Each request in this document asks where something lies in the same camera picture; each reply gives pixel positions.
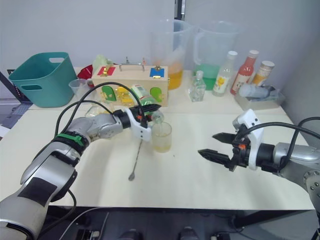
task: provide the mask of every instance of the plastic pitcher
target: plastic pitcher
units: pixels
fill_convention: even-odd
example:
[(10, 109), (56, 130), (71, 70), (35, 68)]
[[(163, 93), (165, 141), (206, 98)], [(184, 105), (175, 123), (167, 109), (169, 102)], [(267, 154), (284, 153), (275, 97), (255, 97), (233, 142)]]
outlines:
[(187, 43), (193, 27), (181, 20), (163, 20), (152, 26), (151, 62), (168, 66), (168, 89), (180, 86), (184, 70)]
[(194, 72), (203, 71), (206, 90), (212, 90), (220, 66), (232, 50), (239, 26), (225, 21), (212, 21), (199, 26), (193, 41)]

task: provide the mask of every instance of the blue square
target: blue square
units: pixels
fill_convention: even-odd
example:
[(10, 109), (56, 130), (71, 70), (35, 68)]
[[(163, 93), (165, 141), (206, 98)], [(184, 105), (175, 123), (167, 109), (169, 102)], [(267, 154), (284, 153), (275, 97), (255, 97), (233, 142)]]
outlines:
[(165, 76), (165, 69), (161, 68), (159, 71), (157, 71), (154, 67), (150, 69), (150, 77), (153, 76), (160, 76), (163, 78)]

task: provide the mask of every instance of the small plastic cup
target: small plastic cup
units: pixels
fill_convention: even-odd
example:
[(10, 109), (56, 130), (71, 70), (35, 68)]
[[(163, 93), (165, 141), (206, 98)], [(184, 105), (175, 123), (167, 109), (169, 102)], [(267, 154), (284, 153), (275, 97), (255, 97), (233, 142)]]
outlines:
[[(87, 82), (87, 79), (75, 79), (69, 82), (69, 87), (72, 89), (77, 100), (80, 100), (82, 96), (90, 90)], [(93, 91), (85, 98), (85, 100), (95, 100), (95, 96), (96, 92)]]
[(153, 149), (159, 153), (166, 153), (172, 144), (172, 127), (167, 122), (155, 123), (151, 129)]

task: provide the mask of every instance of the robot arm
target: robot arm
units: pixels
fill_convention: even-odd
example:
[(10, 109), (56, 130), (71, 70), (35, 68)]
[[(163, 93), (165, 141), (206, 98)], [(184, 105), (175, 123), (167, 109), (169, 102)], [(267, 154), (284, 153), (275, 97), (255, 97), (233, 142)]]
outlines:
[(237, 134), (218, 133), (213, 138), (233, 146), (233, 156), (229, 159), (226, 154), (218, 153), (211, 149), (199, 150), (205, 159), (223, 164), (230, 171), (236, 166), (273, 173), (298, 184), (305, 189), (317, 212), (320, 212), (320, 149), (312, 146), (295, 145), (289, 162), (282, 165), (286, 157), (289, 144), (277, 145), (262, 143), (263, 128), (252, 131), (247, 136), (241, 137), (241, 132), (260, 124), (254, 111), (247, 110), (233, 121)]
[[(143, 106), (148, 112), (159, 107)], [(73, 120), (64, 133), (58, 134), (33, 159), (21, 177), (21, 188), (0, 202), (1, 239), (37, 239), (49, 203), (65, 196), (77, 177), (75, 166), (88, 145), (97, 139), (111, 138), (126, 128), (131, 128), (137, 138), (149, 141), (151, 129), (141, 126), (139, 119), (139, 109), (131, 107), (124, 112), (117, 110), (113, 114)]]

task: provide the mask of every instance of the basket handle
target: basket handle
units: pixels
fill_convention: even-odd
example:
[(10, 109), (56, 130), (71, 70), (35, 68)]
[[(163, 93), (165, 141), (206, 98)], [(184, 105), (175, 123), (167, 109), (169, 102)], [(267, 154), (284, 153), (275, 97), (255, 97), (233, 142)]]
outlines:
[(48, 61), (51, 64), (61, 64), (68, 57), (66, 52), (50, 52)]
[(20, 86), (25, 91), (39, 91), (42, 90), (42, 87), (38, 84), (26, 84)]

